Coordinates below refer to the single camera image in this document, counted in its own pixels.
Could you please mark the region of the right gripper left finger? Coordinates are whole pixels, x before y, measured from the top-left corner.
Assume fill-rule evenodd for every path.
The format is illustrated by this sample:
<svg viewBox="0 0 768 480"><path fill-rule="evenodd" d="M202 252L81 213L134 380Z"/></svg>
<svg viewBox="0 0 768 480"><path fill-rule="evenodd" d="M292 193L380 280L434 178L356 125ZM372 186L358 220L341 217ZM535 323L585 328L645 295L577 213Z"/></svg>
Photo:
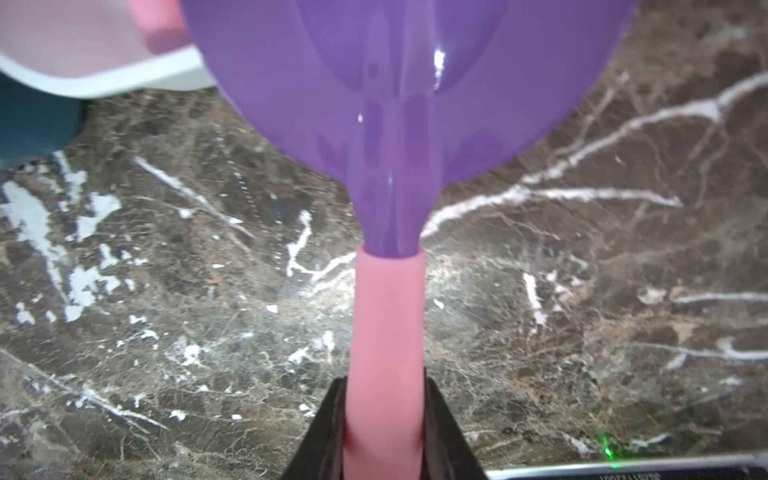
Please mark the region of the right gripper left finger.
<svg viewBox="0 0 768 480"><path fill-rule="evenodd" d="M346 377L333 380L282 480L343 478L346 384Z"/></svg>

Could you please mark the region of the dark teal storage box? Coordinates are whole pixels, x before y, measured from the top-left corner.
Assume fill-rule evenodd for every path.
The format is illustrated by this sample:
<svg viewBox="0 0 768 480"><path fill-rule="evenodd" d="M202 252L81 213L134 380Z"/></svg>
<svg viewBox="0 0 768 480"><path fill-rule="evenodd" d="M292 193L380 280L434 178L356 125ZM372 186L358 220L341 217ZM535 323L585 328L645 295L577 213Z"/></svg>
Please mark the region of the dark teal storage box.
<svg viewBox="0 0 768 480"><path fill-rule="evenodd" d="M66 148L84 117L84 101L33 89L2 73L1 170Z"/></svg>

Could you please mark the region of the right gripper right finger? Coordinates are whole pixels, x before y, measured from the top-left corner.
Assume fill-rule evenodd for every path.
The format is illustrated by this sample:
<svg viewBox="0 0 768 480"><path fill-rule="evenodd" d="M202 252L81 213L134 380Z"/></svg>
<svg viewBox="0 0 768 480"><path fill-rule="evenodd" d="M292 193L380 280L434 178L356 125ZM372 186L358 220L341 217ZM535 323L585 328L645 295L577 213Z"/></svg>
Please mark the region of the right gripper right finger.
<svg viewBox="0 0 768 480"><path fill-rule="evenodd" d="M422 479L488 480L436 382L424 372Z"/></svg>

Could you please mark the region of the purple shovel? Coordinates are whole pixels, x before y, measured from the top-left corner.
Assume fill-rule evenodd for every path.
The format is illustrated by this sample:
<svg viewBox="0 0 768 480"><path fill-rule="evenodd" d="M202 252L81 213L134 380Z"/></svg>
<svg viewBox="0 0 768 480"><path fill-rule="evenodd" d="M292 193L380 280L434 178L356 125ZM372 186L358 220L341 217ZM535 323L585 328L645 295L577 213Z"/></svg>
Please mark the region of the purple shovel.
<svg viewBox="0 0 768 480"><path fill-rule="evenodd" d="M339 180L362 230L342 479L421 479L427 257L442 190L521 153L598 79L631 1L185 1L219 90Z"/></svg>

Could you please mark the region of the white storage box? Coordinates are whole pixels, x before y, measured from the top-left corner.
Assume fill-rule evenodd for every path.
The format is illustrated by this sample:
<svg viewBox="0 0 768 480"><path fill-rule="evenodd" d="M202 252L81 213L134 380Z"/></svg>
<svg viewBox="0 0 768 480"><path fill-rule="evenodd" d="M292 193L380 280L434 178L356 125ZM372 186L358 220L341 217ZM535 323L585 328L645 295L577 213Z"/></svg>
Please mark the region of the white storage box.
<svg viewBox="0 0 768 480"><path fill-rule="evenodd" d="M177 1L6 0L1 71L78 99L214 84Z"/></svg>

